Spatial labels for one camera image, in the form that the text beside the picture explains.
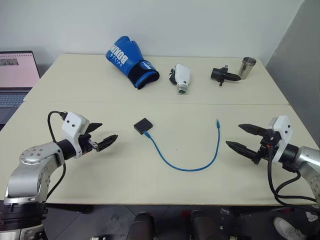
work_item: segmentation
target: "small black box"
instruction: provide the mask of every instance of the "small black box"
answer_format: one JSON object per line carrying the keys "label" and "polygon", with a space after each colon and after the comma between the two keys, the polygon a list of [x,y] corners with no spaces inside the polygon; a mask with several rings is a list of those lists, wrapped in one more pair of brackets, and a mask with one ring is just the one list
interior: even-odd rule
{"label": "small black box", "polygon": [[144,134],[144,132],[148,131],[153,127],[152,123],[148,121],[148,119],[144,118],[141,121],[137,122],[135,125],[133,125],[135,130],[137,130],[141,135]]}

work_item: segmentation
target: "table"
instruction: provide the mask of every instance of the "table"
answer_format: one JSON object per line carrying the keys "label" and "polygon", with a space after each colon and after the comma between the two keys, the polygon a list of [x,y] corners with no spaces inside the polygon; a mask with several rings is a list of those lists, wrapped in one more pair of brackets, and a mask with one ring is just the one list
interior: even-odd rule
{"label": "table", "polygon": [[[208,204],[275,205],[268,185],[267,161],[254,165],[231,150],[225,141],[235,141],[257,150],[261,137],[248,134],[238,124],[268,125],[272,117],[288,115],[293,128],[291,144],[317,148],[316,143],[289,105],[163,104],[75,101],[24,102],[0,132],[0,199],[20,153],[49,142],[49,111],[73,111],[103,126],[92,133],[94,141],[117,133],[116,142],[102,152],[90,152],[66,162],[62,184],[48,199],[63,204]],[[217,144],[216,118],[221,125],[218,157],[207,169],[181,172],[166,165],[151,141],[133,127],[142,118],[153,123],[149,133],[165,158],[182,168],[207,164]],[[60,139],[62,121],[52,126]],[[62,169],[51,176],[51,187]],[[274,184],[292,178],[280,164],[273,166]],[[289,185],[284,194],[312,197],[304,179]],[[289,200],[290,203],[307,203]]]}
{"label": "table", "polygon": [[[228,65],[238,73],[242,58],[218,57],[146,57],[159,71],[158,81],[137,90],[104,55],[63,54],[43,75],[25,101],[66,101],[168,104],[255,104],[287,105],[261,61],[245,80],[225,82],[219,87],[210,78],[213,68]],[[191,69],[188,95],[178,95],[169,81],[169,72],[177,63]]]}

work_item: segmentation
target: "gray wall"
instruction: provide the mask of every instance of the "gray wall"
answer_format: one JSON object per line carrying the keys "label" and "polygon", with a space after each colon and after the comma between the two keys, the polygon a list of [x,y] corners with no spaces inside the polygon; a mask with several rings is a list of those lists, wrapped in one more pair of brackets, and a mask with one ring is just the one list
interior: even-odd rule
{"label": "gray wall", "polygon": [[304,1],[266,66],[318,146],[320,146],[319,24],[320,1]]}

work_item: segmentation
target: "white sneaker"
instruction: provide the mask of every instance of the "white sneaker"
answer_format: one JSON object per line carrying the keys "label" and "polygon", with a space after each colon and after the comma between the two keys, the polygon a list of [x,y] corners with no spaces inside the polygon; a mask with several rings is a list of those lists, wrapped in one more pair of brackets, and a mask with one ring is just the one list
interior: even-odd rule
{"label": "white sneaker", "polygon": [[295,229],[290,223],[281,217],[273,220],[273,225],[281,237],[287,240],[306,240],[307,236],[302,234],[299,229]]}

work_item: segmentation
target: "metal cup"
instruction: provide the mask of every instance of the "metal cup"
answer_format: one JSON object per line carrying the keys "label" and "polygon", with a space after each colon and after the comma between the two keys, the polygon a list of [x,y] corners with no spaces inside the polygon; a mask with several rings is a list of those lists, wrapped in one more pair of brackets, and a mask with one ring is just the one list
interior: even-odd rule
{"label": "metal cup", "polygon": [[248,76],[248,74],[250,73],[251,69],[254,67],[254,65],[256,64],[257,60],[255,60],[252,57],[248,57],[246,56],[245,58],[243,58],[242,60],[242,64],[241,67],[239,69],[239,77],[243,80],[246,79],[246,77]]}

